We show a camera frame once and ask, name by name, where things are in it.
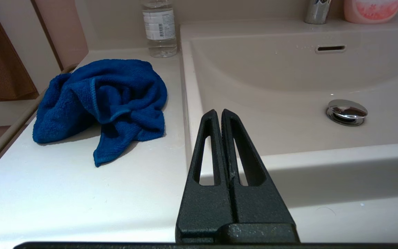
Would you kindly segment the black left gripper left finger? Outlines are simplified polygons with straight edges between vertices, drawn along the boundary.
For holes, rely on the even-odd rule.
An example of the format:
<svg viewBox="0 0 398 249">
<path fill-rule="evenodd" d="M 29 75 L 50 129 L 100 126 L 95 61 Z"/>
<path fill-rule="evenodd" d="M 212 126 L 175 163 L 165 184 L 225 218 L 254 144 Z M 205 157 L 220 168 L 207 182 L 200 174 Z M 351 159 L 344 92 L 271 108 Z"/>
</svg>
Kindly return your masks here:
<svg viewBox="0 0 398 249">
<path fill-rule="evenodd" d="M 213 185 L 201 185 L 206 138 L 211 139 Z M 176 222 L 176 243 L 217 243 L 221 227 L 233 223 L 227 164 L 217 112 L 201 118 Z"/>
</svg>

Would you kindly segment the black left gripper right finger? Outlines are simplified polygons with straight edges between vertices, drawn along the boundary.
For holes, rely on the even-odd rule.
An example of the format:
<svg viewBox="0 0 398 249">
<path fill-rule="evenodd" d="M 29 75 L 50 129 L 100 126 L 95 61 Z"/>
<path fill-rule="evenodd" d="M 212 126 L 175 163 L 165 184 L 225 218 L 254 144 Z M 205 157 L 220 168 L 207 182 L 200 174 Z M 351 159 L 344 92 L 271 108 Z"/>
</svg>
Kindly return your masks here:
<svg viewBox="0 0 398 249">
<path fill-rule="evenodd" d="M 300 243 L 296 224 L 239 116 L 224 109 L 226 154 L 234 222 L 221 228 L 226 243 Z"/>
</svg>

